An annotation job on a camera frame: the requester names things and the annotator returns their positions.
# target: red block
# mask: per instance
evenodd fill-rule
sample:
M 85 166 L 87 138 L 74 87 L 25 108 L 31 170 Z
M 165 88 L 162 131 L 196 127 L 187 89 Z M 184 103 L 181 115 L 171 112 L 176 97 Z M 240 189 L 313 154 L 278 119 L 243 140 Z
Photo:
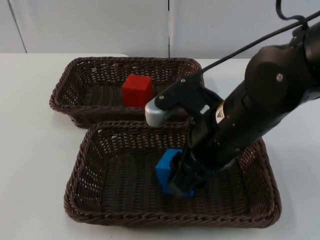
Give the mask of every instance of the red block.
M 122 100 L 126 107 L 145 107 L 153 98 L 152 78 L 130 74 L 122 85 Z

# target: blue block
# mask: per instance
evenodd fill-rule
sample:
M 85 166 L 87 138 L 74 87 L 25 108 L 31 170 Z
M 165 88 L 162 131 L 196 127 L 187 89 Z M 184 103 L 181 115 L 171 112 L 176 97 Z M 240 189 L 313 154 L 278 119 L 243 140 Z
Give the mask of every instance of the blue block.
M 168 179 L 171 173 L 170 162 L 178 152 L 182 152 L 182 150 L 179 148 L 168 148 L 155 166 L 155 174 L 164 194 L 173 194 L 168 188 Z M 194 190 L 189 190 L 185 193 L 185 197 L 191 198 L 194 194 Z

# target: warning label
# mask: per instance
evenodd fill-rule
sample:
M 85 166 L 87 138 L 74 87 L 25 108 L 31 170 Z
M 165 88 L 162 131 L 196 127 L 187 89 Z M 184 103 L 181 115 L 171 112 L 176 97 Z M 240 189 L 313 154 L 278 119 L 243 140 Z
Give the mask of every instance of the warning label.
M 224 113 L 224 102 L 221 103 L 218 108 L 216 109 L 215 112 L 215 121 L 216 123 L 220 123 L 223 119 L 225 118 L 225 113 Z

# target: white table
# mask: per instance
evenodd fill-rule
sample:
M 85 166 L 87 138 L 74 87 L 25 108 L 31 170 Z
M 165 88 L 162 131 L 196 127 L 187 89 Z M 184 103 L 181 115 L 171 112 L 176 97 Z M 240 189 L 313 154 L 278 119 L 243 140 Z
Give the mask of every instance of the white table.
M 49 98 L 68 62 L 87 55 L 0 54 L 0 239 L 319 238 L 319 101 L 300 106 L 264 137 L 282 200 L 281 218 L 269 228 L 134 229 L 71 220 L 63 196 L 86 130 L 51 110 Z M 214 59 L 198 61 L 204 67 Z M 233 59 L 208 71 L 206 86 L 225 98 L 247 63 Z

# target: brown wicker basket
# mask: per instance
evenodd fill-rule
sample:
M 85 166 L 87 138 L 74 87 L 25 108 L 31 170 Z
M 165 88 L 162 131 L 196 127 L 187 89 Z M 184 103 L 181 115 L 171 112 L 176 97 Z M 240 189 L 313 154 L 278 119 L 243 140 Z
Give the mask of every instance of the brown wicker basket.
M 52 92 L 49 105 L 80 128 L 101 121 L 144 121 L 143 107 L 125 107 L 121 86 L 129 74 L 152 77 L 154 96 L 185 75 L 201 69 L 189 58 L 82 57 L 70 62 Z M 188 118 L 181 110 L 172 121 Z
M 262 139 L 193 198 L 161 193 L 155 166 L 166 148 L 183 146 L 186 126 L 106 121 L 90 128 L 66 186 L 66 213 L 97 225 L 265 228 L 275 223 L 281 201 Z

